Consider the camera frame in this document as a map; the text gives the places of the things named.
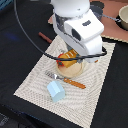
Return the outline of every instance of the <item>blue block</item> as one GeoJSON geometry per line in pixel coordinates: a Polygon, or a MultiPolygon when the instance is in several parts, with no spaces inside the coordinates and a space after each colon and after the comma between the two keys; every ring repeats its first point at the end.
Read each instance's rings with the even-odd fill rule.
{"type": "Polygon", "coordinates": [[[47,89],[52,97],[53,102],[57,102],[65,97],[65,90],[59,81],[52,81],[48,84],[47,89]]]}

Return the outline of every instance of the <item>black tabletop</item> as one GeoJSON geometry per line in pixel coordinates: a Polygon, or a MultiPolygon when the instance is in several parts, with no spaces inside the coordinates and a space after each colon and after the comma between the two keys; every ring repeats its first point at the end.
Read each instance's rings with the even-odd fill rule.
{"type": "MultiPolygon", "coordinates": [[[[49,44],[38,36],[44,33],[50,39],[56,34],[47,23],[53,7],[41,2],[18,0],[18,15],[25,31],[42,49],[49,44]]],[[[110,65],[105,77],[100,98],[92,120],[91,128],[128,127],[128,44],[114,42],[110,65]]],[[[80,128],[60,116],[14,96],[14,92],[25,80],[37,61],[39,52],[20,29],[13,11],[13,4],[0,12],[0,104],[31,115],[55,128],[80,128]]]]}

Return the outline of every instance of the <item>wire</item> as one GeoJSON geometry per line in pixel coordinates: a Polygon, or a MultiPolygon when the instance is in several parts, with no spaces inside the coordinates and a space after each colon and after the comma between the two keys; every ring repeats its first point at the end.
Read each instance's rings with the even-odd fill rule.
{"type": "Polygon", "coordinates": [[[20,23],[20,20],[19,20],[19,17],[18,17],[18,14],[17,14],[17,8],[16,8],[16,0],[14,0],[14,12],[15,12],[15,16],[16,16],[16,19],[17,19],[17,22],[20,26],[20,28],[22,29],[22,31],[24,32],[24,34],[26,35],[26,37],[29,39],[29,41],[37,48],[37,50],[39,50],[41,53],[43,53],[45,56],[51,58],[51,59],[54,59],[54,60],[60,60],[60,61],[72,61],[72,60],[81,60],[81,59],[85,59],[85,58],[93,58],[93,57],[100,57],[100,56],[104,56],[107,54],[107,51],[104,47],[102,47],[102,51],[104,53],[102,54],[96,54],[96,55],[88,55],[88,56],[80,56],[80,57],[76,57],[76,58],[68,58],[68,59],[64,59],[64,58],[58,58],[58,57],[53,57],[49,54],[47,54],[46,52],[42,51],[33,41],[32,39],[28,36],[28,34],[26,33],[26,31],[24,30],[24,28],[22,27],[21,23],[20,23]]]}

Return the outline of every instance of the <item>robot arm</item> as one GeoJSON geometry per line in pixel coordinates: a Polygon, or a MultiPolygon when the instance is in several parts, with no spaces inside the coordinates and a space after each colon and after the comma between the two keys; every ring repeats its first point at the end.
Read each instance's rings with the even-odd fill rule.
{"type": "MultiPolygon", "coordinates": [[[[90,9],[89,0],[43,0],[54,7],[54,31],[80,56],[101,54],[103,24],[90,9]]],[[[86,58],[95,62],[98,57],[86,58]]]]}

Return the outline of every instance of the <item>striped placemat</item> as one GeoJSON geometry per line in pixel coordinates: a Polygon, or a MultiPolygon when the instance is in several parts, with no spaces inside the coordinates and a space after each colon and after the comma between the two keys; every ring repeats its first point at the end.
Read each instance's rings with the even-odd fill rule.
{"type": "MultiPolygon", "coordinates": [[[[14,95],[83,128],[89,128],[115,44],[103,42],[103,46],[107,49],[108,54],[100,57],[97,63],[85,62],[84,72],[80,76],[72,78],[72,80],[85,84],[86,89],[80,89],[60,81],[66,96],[57,103],[53,103],[47,90],[47,85],[53,79],[47,77],[44,72],[50,70],[58,74],[56,61],[43,55],[14,95]]],[[[61,50],[67,50],[66,45],[60,36],[57,36],[46,52],[58,56],[61,50]]]]}

